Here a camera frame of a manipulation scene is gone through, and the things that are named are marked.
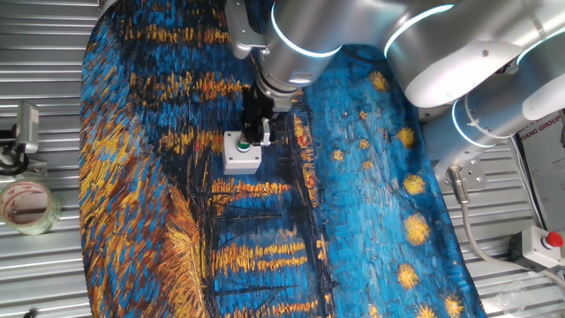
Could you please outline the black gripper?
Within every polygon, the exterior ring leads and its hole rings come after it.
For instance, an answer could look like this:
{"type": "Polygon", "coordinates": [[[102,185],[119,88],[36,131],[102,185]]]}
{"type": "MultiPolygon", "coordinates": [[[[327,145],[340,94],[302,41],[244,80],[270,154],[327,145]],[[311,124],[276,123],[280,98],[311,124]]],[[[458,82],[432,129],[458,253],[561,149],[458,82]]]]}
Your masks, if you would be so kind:
{"type": "Polygon", "coordinates": [[[274,115],[275,101],[271,97],[264,95],[256,85],[244,88],[242,90],[242,99],[242,120],[244,122],[242,140],[253,146],[261,145],[262,147],[268,147],[271,144],[269,119],[274,115]]]}

